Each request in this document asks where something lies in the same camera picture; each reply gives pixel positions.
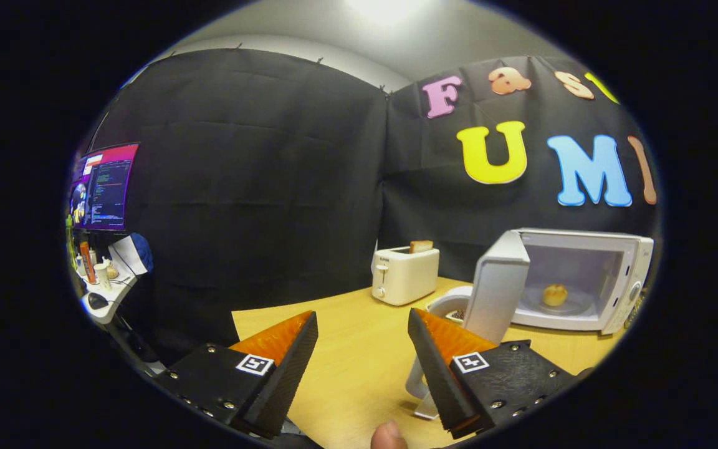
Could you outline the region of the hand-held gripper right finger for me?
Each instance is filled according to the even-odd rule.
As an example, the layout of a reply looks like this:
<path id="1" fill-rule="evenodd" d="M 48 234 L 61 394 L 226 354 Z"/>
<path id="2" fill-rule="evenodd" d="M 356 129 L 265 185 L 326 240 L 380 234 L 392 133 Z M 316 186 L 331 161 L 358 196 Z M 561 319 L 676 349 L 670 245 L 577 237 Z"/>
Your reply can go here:
<path id="1" fill-rule="evenodd" d="M 528 339 L 494 344 L 422 309 L 410 310 L 408 335 L 442 426 L 457 440 L 509 427 L 584 378 Z"/>

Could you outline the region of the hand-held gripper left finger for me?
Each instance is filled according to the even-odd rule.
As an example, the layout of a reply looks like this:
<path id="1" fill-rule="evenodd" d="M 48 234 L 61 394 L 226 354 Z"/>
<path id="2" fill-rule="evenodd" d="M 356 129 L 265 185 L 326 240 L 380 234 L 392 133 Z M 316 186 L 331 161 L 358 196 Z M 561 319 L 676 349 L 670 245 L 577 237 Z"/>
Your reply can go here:
<path id="1" fill-rule="evenodd" d="M 276 438 L 318 338 L 305 311 L 229 347 L 205 344 L 160 372 L 159 388 L 234 431 Z"/>

